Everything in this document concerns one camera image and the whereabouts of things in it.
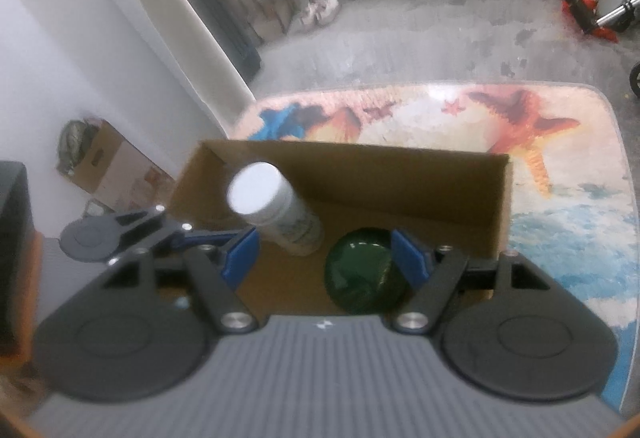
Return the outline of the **pair of white shoes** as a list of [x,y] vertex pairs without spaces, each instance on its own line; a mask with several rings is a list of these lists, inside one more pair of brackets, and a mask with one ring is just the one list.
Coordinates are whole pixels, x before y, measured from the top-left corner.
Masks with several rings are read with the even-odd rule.
[[299,13],[298,23],[305,29],[330,24],[341,10],[338,0],[318,0],[308,3]]

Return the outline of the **brown cardboard box with print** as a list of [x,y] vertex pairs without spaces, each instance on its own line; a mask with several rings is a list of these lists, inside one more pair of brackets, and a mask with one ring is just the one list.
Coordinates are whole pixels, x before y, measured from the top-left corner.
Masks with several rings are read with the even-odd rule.
[[512,164],[505,155],[313,141],[207,140],[177,181],[168,211],[195,227],[238,228],[226,192],[250,163],[280,169],[320,218],[324,240],[308,256],[262,243],[236,291],[258,319],[341,314],[326,293],[323,269],[332,245],[363,228],[404,229],[425,243],[449,244],[477,257],[506,248]]

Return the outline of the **dark green round jar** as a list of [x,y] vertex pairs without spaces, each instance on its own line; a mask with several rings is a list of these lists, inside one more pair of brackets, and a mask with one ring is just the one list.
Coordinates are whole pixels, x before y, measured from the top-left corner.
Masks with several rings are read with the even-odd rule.
[[359,228],[337,240],[324,266],[324,287],[346,314],[388,314],[400,306],[410,288],[392,257],[392,234]]

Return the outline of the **white supplement bottle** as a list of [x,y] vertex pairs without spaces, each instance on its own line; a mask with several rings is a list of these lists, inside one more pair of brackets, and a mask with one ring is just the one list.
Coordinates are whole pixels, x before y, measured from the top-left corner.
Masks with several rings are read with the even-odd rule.
[[240,169],[228,186],[227,203],[268,241],[292,255],[308,256],[321,247],[320,218],[271,163],[254,162]]

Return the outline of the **red plastic bag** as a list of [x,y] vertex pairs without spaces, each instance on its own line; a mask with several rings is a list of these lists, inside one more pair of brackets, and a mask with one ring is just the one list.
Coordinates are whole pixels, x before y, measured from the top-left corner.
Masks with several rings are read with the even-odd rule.
[[562,4],[563,12],[574,19],[583,34],[617,43],[618,37],[614,30],[596,26],[595,8],[596,2],[593,0],[563,0]]

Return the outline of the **small cardboard box on floor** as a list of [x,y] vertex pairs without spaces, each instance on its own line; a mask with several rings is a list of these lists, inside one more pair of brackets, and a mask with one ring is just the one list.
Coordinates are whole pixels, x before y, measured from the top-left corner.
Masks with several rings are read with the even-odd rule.
[[169,199],[175,180],[104,120],[71,120],[58,139],[58,172],[115,212]]

